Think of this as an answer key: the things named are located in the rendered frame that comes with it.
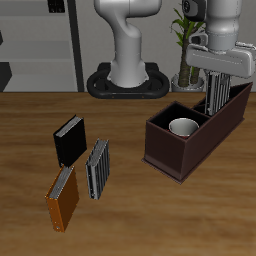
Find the dark angular block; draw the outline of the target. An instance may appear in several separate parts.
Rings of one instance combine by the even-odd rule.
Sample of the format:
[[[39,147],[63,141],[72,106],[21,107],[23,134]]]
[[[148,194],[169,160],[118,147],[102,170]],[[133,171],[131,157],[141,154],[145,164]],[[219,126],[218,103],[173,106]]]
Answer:
[[[3,92],[12,77],[12,71],[8,62],[0,62],[0,92]]]

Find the orange book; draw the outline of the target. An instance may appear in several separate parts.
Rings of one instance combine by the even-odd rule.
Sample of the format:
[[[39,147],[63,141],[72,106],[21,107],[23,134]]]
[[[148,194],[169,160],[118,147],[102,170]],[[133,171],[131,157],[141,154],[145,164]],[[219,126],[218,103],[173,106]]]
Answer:
[[[51,193],[63,170],[64,167],[61,167],[45,196],[53,229],[57,232],[64,232],[66,230],[79,200],[75,167],[70,168],[67,180],[60,188],[57,198],[51,197]]]

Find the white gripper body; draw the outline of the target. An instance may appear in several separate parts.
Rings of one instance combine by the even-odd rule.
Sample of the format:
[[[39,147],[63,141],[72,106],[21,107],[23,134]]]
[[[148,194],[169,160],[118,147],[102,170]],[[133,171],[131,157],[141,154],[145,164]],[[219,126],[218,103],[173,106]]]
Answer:
[[[256,47],[234,47],[225,54],[214,54],[205,46],[190,44],[186,51],[189,66],[249,78],[255,72]]]

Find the dark items on shelf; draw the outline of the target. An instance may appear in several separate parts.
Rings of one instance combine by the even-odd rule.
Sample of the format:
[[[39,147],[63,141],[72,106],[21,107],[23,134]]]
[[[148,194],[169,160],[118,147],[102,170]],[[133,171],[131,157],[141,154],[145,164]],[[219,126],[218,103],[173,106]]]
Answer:
[[[64,0],[47,0],[48,10],[50,13],[64,13]]]

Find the red mug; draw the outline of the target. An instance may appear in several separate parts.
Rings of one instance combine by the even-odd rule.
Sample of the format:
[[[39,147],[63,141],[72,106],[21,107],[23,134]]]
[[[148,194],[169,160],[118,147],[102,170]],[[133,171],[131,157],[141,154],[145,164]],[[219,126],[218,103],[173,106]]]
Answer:
[[[177,118],[169,123],[169,130],[180,137],[189,137],[198,129],[198,123],[188,118]]]

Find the grey shelf unit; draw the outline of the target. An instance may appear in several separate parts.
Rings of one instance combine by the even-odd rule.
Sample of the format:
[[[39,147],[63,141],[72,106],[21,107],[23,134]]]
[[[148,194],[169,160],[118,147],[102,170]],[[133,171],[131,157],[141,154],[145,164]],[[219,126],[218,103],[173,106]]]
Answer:
[[[3,92],[82,92],[76,0],[50,13],[47,0],[0,0],[0,62],[12,77]]]

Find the black book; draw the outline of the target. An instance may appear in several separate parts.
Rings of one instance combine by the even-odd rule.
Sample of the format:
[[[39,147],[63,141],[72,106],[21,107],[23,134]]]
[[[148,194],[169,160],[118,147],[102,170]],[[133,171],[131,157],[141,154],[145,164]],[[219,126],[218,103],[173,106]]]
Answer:
[[[59,166],[70,167],[87,150],[84,119],[74,115],[53,138]]]

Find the pot plant in white pot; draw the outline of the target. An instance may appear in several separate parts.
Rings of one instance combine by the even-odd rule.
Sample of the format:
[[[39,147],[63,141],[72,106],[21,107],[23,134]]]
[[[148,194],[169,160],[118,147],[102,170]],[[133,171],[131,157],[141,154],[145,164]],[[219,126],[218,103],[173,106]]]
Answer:
[[[186,51],[189,45],[189,36],[204,28],[202,22],[189,21],[181,12],[174,9],[177,18],[172,21],[170,32],[175,32],[178,41],[177,44],[181,47],[181,62],[178,74],[178,86],[182,89],[189,85],[194,85],[199,80],[200,69],[189,66],[186,63]]]

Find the dark brown desk caddy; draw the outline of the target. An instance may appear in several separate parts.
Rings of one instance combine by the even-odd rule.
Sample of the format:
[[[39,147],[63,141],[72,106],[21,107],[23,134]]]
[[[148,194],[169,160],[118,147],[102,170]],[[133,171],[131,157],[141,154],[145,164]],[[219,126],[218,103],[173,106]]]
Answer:
[[[181,184],[244,120],[253,83],[230,88],[228,102],[212,117],[204,114],[205,99],[188,108],[174,101],[146,121],[143,162]],[[199,129],[187,139],[168,131],[176,118],[189,118]]]

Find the grey striped book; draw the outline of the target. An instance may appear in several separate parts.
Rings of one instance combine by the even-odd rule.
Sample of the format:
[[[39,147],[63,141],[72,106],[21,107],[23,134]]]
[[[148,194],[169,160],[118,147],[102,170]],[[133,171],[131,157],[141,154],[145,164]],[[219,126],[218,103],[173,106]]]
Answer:
[[[205,70],[206,98],[205,113],[215,115],[229,100],[231,76],[228,74]]]
[[[108,140],[97,139],[85,167],[89,197],[98,200],[110,174]]]

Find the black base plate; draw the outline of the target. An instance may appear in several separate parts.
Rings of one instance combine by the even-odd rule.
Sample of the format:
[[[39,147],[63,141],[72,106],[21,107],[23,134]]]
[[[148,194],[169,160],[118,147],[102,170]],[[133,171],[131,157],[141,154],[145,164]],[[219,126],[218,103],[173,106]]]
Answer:
[[[169,79],[159,71],[154,62],[145,63],[149,79],[134,88],[122,88],[107,79],[110,63],[100,63],[97,71],[87,80],[87,90],[91,96],[99,99],[157,99],[169,92]]]

